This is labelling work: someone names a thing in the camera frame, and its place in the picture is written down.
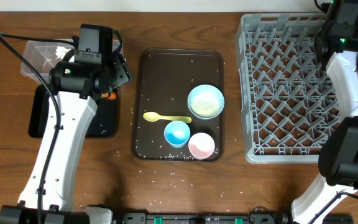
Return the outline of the orange carrot piece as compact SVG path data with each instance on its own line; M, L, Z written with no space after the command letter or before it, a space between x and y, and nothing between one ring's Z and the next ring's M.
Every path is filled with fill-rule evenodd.
M115 100L117 98L117 94L115 92L107 92L107 93L103 93L101 95L102 99L107 99L107 100Z

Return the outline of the blue cup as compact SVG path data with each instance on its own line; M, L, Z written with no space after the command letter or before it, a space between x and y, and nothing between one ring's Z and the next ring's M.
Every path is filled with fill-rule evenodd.
M182 121L171 121L164 129L165 140L174 148L183 147L190 138L190 128Z

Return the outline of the light blue bowl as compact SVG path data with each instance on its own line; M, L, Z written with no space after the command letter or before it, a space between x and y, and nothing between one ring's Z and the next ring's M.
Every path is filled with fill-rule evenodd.
M187 105L196 118L208 120L223 112L225 99L223 93L217 87L198 85L189 92Z

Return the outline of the pink cup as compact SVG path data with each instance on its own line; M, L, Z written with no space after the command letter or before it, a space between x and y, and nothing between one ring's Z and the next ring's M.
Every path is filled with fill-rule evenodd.
M194 158L203 160L213 154L215 142L209 134L196 133L189 139L188 148Z

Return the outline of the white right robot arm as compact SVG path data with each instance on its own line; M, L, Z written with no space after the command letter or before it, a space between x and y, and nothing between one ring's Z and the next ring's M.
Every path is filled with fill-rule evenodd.
M322 223L339 202L358 191L358 19L326 21L314 46L333 83L340 125L320 150L317 177L291 204L295 223Z

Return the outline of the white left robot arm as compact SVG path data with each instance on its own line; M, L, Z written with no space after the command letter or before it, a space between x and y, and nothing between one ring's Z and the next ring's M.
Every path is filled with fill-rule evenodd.
M45 132L35 166L16 206L4 205L0 223L116 223L102 205L75 211L75 175L98 101L132 80L121 53L108 60L79 56L51 69Z

